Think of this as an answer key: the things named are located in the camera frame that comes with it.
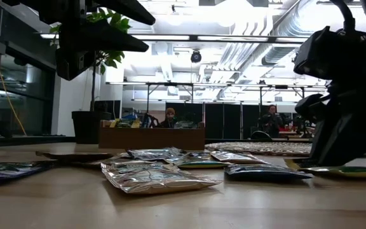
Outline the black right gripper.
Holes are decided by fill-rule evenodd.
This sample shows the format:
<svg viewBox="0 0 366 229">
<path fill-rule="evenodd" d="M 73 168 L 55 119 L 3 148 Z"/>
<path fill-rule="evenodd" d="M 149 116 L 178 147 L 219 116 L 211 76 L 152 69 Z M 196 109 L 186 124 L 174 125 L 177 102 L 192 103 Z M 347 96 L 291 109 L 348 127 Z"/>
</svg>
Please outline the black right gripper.
<svg viewBox="0 0 366 229">
<path fill-rule="evenodd" d="M 322 41 L 328 95 L 310 95 L 295 110 L 317 123 L 313 165 L 344 165 L 366 154 L 366 113 L 358 107 L 366 102 L 366 33 L 330 31 Z M 336 145 L 340 131 L 342 155 Z"/>
</svg>

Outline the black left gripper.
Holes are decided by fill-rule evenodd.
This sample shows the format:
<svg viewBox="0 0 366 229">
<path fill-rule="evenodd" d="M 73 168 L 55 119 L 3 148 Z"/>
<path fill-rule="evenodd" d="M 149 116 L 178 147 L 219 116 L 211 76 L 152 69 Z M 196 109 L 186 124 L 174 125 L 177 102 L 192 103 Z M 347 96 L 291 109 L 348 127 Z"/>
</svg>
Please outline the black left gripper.
<svg viewBox="0 0 366 229">
<path fill-rule="evenodd" d="M 137 0 L 93 0 L 99 6 L 114 10 L 130 19 L 153 25 L 156 19 Z M 93 65 L 96 51 L 146 52 L 143 41 L 112 27 L 105 19 L 88 23 L 86 12 L 90 0 L 60 0 L 61 26 L 56 50 L 57 74 L 73 80 Z"/>
</svg>

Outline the blue blackcurrant tea bag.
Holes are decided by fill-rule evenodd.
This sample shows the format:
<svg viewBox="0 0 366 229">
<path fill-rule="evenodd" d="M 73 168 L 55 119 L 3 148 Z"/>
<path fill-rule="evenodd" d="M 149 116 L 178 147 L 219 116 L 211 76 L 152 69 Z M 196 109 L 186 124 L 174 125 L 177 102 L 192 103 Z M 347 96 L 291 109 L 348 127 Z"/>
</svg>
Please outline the blue blackcurrant tea bag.
<svg viewBox="0 0 366 229">
<path fill-rule="evenodd" d="M 286 167 L 268 164 L 236 164 L 224 169 L 225 176 L 237 181 L 295 181 L 312 176 Z"/>
<path fill-rule="evenodd" d="M 0 162 L 0 184 L 50 170 L 56 165 L 56 161 Z"/>
</svg>

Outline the wooden tea organizer box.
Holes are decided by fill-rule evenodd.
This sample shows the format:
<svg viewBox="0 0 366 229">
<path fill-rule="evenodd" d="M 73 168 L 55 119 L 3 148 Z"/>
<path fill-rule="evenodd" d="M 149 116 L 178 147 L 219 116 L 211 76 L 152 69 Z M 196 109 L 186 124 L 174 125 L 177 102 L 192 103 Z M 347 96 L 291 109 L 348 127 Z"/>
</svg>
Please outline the wooden tea organizer box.
<svg viewBox="0 0 366 229">
<path fill-rule="evenodd" d="M 205 128 L 117 128 L 102 120 L 99 129 L 99 148 L 103 149 L 160 149 L 175 147 L 183 150 L 205 148 Z"/>
</svg>

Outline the green potted plant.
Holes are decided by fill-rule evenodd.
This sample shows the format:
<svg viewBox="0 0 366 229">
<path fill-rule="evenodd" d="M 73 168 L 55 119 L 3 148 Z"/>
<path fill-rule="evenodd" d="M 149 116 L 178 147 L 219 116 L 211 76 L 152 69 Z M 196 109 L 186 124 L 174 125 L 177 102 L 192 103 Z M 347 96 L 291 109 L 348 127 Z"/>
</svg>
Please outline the green potted plant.
<svg viewBox="0 0 366 229">
<path fill-rule="evenodd" d="M 95 12 L 90 13 L 86 16 L 88 23 L 98 22 L 100 20 L 105 19 L 112 27 L 115 27 L 125 33 L 128 32 L 128 29 L 131 27 L 129 25 L 129 19 L 124 17 L 123 15 L 112 11 L 112 10 L 103 10 L 102 8 L 97 9 Z M 58 25 L 50 30 L 50 32 L 54 33 L 54 39 L 59 40 L 58 31 L 61 25 Z M 100 69 L 100 74 L 105 73 L 105 68 L 109 67 L 117 67 L 117 63 L 122 62 L 125 54 L 122 51 L 116 50 L 108 50 L 108 51 L 96 51 L 89 50 L 95 52 L 95 60 L 93 65 L 93 74 L 97 73 L 97 68 Z"/>
</svg>

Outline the black overhead crossbar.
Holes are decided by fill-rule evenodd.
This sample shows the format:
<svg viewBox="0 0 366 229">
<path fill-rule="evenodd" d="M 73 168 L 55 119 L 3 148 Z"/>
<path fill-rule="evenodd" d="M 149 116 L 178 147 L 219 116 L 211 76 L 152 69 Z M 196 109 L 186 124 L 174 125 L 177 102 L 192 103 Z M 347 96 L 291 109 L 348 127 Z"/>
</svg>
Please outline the black overhead crossbar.
<svg viewBox="0 0 366 229">
<path fill-rule="evenodd" d="M 302 44 L 309 36 L 234 36 L 234 35 L 178 35 L 178 34 L 128 34 L 142 41 L 211 42 L 211 43 L 273 43 Z"/>
</svg>

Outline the person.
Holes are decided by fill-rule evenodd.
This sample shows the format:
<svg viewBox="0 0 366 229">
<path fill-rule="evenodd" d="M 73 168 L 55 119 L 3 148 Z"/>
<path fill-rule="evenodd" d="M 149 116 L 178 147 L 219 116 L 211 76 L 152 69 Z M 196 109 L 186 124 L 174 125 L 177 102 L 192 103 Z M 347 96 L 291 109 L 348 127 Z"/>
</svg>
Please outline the person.
<svg viewBox="0 0 366 229">
<path fill-rule="evenodd" d="M 165 120 L 161 122 L 158 127 L 160 128 L 174 128 L 177 119 L 175 117 L 175 110 L 173 108 L 167 108 L 165 112 Z"/>
<path fill-rule="evenodd" d="M 276 112 L 275 105 L 269 105 L 268 112 L 261 117 L 260 124 L 263 132 L 271 138 L 279 138 L 280 127 L 283 125 L 282 118 Z"/>
</svg>

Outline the black office chair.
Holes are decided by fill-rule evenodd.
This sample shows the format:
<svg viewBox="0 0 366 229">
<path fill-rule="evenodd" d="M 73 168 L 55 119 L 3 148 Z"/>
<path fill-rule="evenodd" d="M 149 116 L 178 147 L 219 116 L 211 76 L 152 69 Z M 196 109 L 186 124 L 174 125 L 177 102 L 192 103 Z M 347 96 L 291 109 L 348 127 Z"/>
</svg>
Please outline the black office chair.
<svg viewBox="0 0 366 229">
<path fill-rule="evenodd" d="M 258 140 L 258 141 L 271 141 L 271 136 L 263 131 L 257 130 L 255 132 L 252 132 L 250 136 L 251 140 Z"/>
</svg>

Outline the round woven wicker placemat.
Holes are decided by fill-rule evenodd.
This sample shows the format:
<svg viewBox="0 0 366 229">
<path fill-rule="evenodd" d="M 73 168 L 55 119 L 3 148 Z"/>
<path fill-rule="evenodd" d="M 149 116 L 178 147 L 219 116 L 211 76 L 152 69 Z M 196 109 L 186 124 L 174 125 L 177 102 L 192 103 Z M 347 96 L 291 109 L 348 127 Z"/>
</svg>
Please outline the round woven wicker placemat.
<svg viewBox="0 0 366 229">
<path fill-rule="evenodd" d="M 205 148 L 252 155 L 308 157 L 312 145 L 306 142 L 218 142 L 206 144 Z"/>
</svg>

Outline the black plant pot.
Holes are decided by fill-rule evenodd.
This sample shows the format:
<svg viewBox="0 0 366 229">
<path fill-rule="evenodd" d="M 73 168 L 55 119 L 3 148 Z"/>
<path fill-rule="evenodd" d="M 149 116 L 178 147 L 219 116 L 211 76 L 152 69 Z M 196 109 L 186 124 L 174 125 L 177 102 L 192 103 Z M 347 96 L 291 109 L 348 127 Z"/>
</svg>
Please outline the black plant pot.
<svg viewBox="0 0 366 229">
<path fill-rule="evenodd" d="M 98 144 L 100 122 L 110 120 L 112 114 L 102 111 L 73 111 L 75 141 L 77 144 Z"/>
</svg>

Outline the black room divider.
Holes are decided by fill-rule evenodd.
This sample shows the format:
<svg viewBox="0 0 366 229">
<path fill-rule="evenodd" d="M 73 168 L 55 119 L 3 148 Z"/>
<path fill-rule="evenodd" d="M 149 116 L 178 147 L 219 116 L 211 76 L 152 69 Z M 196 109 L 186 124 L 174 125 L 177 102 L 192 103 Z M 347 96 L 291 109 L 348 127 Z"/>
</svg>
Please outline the black room divider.
<svg viewBox="0 0 366 229">
<path fill-rule="evenodd" d="M 257 130 L 258 105 L 223 103 L 166 103 L 179 121 L 205 122 L 207 139 L 248 139 Z"/>
</svg>

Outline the grey foil packet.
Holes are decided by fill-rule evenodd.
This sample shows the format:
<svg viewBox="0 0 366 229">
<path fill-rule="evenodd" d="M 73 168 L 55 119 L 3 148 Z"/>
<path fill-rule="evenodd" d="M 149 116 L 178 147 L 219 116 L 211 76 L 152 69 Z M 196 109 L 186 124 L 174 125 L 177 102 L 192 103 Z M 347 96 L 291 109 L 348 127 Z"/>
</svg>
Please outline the grey foil packet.
<svg viewBox="0 0 366 229">
<path fill-rule="evenodd" d="M 169 147 L 162 149 L 129 149 L 128 155 L 135 160 L 163 160 L 169 158 L 179 158 L 184 155 L 182 149 Z"/>
</svg>

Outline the silver ventilation duct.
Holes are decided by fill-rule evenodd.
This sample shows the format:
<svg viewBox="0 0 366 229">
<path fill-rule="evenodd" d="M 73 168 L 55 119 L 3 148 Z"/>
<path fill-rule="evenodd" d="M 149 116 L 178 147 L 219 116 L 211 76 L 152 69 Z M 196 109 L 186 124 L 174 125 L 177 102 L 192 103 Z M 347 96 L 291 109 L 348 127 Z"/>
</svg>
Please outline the silver ventilation duct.
<svg viewBox="0 0 366 229">
<path fill-rule="evenodd" d="M 287 13 L 278 25 L 273 26 L 270 35 L 272 36 L 291 36 L 291 37 L 310 37 L 321 25 L 315 25 L 314 14 L 318 11 L 319 0 L 300 0 Z M 289 53 L 295 50 L 294 47 L 279 46 L 278 44 L 261 44 L 260 51 L 262 65 L 273 66 L 279 63 Z"/>
</svg>

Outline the black aluminium table frame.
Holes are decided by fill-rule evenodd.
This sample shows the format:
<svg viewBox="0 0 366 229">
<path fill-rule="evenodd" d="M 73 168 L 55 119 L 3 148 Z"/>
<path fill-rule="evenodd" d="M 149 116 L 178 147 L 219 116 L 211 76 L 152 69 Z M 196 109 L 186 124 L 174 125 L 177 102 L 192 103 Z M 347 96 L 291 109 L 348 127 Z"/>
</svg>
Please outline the black aluminium table frame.
<svg viewBox="0 0 366 229">
<path fill-rule="evenodd" d="M 37 145 L 37 146 L 41 146 L 43 144 L 58 144 L 58 143 L 70 143 L 73 142 L 75 143 L 75 138 L 74 137 L 65 137 L 65 136 L 16 136 L 16 137 L 12 137 L 12 138 L 4 138 L 2 136 L 0 136 L 0 147 L 8 147 L 8 146 L 26 146 L 26 145 Z M 205 139 L 205 145 L 206 144 L 211 144 L 211 143 L 218 143 L 218 142 L 298 142 L 297 140 L 293 140 L 293 141 L 282 141 L 282 140 L 277 140 L 277 141 L 251 141 L 251 140 L 246 140 L 246 141 L 240 141 L 240 140 L 224 140 L 224 139 Z M 77 144 L 75 143 L 75 145 L 81 149 L 85 149 L 89 152 L 110 152 L 110 151 L 114 151 L 114 150 L 119 150 L 119 149 L 103 149 L 103 148 L 99 148 L 98 144 Z"/>
</svg>

